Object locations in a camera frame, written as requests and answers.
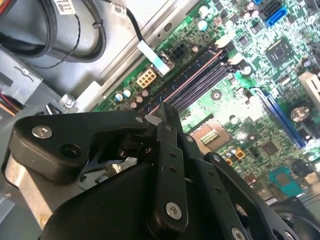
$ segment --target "wire bundle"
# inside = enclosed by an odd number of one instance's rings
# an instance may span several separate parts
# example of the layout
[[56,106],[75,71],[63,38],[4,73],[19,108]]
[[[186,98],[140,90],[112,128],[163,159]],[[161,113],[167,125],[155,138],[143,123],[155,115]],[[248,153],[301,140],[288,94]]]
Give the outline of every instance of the wire bundle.
[[5,96],[2,93],[0,93],[0,100],[0,108],[12,116],[15,116],[18,112],[22,110],[22,108],[18,106],[17,103],[15,103],[14,99]]
[[43,55],[49,55],[61,61],[50,67],[40,67],[49,69],[57,66],[58,64],[66,61],[73,63],[92,63],[101,58],[104,54],[107,46],[107,35],[103,27],[103,20],[99,14],[99,11],[92,0],[81,0],[90,14],[94,19],[93,27],[98,30],[99,38],[94,50],[89,54],[75,54],[74,51],[77,49],[80,36],[81,36],[81,25],[77,15],[75,15],[78,22],[78,38],[75,47],[67,52],[58,48],[54,45],[57,40],[58,34],[58,22],[55,14],[55,7],[52,0],[36,0],[41,6],[41,11],[44,16],[44,21],[47,30],[47,37],[45,45],[33,44],[22,40],[14,39],[3,33],[0,33],[0,44],[11,52],[18,56],[26,58],[39,58]]

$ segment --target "blue sata port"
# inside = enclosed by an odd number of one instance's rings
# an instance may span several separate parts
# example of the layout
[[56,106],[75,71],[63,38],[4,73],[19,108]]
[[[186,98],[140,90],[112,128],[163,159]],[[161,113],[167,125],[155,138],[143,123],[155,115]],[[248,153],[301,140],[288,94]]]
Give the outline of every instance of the blue sata port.
[[271,27],[275,25],[280,19],[282,19],[285,15],[287,15],[288,11],[286,7],[282,6],[275,13],[269,16],[265,21],[266,24]]

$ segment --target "chip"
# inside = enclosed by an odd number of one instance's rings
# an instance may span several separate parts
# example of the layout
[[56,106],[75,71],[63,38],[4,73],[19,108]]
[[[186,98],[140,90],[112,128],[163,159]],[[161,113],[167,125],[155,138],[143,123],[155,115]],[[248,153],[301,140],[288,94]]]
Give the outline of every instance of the chip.
[[221,4],[221,2],[218,2],[216,5],[215,5],[215,8],[220,11],[224,8],[224,6]]
[[208,119],[190,135],[204,154],[218,149],[231,139],[227,130],[215,118]]
[[239,42],[241,43],[242,46],[245,46],[248,43],[248,39],[246,36],[243,36],[239,39]]
[[262,27],[258,22],[252,27],[252,31],[254,34],[257,34],[261,30],[262,30]]
[[272,141],[267,141],[260,145],[260,147],[268,156],[271,156],[279,151],[277,146]]
[[239,20],[239,17],[238,15],[234,14],[230,17],[230,20],[235,24]]
[[227,10],[223,9],[220,13],[220,17],[224,19],[226,16],[228,16]]
[[265,55],[276,68],[291,59],[294,56],[294,51],[288,40],[282,37],[265,51]]

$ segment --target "silver screw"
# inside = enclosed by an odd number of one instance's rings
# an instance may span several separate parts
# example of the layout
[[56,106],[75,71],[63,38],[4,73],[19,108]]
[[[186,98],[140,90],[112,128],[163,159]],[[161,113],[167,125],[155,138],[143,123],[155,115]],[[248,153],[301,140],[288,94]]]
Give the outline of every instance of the silver screw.
[[235,240],[246,240],[244,234],[238,228],[233,227],[231,232]]
[[220,158],[216,155],[213,155],[214,160],[216,160],[217,162],[220,162]]
[[144,122],[144,120],[143,120],[141,117],[139,117],[139,116],[137,116],[137,117],[135,118],[135,120],[137,120],[139,123],[143,123],[143,122]]
[[172,128],[168,125],[165,125],[165,128],[168,129],[169,131],[172,131]]
[[35,126],[31,132],[33,136],[39,139],[49,139],[52,137],[52,131],[48,126]]
[[182,212],[180,207],[174,202],[168,202],[165,205],[165,210],[166,210],[166,213],[169,215],[169,217],[174,220],[180,220],[182,217]]
[[192,137],[190,137],[190,136],[186,136],[186,139],[191,143],[194,141],[194,139]]
[[289,232],[284,231],[284,233],[289,240],[295,240],[294,237]]

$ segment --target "white label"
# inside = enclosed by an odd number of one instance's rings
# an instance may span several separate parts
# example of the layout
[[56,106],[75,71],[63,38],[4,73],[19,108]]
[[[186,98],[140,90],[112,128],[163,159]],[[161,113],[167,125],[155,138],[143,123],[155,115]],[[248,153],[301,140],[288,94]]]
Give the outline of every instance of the white label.
[[60,15],[74,15],[76,10],[71,0],[53,0]]

